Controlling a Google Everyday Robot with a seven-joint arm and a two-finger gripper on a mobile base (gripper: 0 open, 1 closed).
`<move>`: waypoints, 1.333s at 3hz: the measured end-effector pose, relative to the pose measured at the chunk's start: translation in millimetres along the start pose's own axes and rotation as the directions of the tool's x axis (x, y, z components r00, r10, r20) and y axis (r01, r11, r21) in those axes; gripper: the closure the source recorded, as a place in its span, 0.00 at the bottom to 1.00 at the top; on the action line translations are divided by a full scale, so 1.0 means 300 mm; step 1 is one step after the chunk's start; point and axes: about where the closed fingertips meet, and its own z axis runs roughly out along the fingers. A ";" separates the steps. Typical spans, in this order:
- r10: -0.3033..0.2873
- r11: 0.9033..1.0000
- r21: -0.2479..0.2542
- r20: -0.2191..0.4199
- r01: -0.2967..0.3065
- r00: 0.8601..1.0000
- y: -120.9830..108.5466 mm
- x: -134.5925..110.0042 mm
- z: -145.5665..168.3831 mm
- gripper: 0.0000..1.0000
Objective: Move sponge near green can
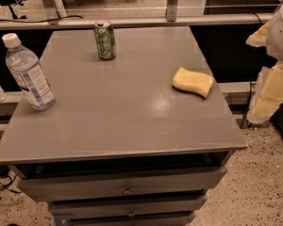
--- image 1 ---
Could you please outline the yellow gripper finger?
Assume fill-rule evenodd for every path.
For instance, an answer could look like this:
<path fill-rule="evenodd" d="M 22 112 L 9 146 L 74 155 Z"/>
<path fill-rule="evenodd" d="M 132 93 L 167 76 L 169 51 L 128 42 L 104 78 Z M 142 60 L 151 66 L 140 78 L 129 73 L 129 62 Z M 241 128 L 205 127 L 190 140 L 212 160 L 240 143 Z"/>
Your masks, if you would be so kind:
<path fill-rule="evenodd" d="M 272 68 L 263 67 L 258 74 L 255 95 L 252 97 L 247 120 L 253 124 L 268 121 L 283 104 L 283 61 Z"/>

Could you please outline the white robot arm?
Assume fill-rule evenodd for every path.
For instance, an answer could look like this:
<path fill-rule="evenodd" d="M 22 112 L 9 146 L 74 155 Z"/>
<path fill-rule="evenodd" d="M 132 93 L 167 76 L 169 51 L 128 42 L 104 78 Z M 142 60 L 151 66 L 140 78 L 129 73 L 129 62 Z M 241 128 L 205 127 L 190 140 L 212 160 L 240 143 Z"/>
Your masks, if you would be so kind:
<path fill-rule="evenodd" d="M 248 37 L 246 43 L 254 47 L 265 46 L 267 55 L 276 59 L 271 69 L 263 67 L 258 74 L 246 116 L 251 123 L 262 124 L 283 104 L 283 4 L 269 22 Z"/>

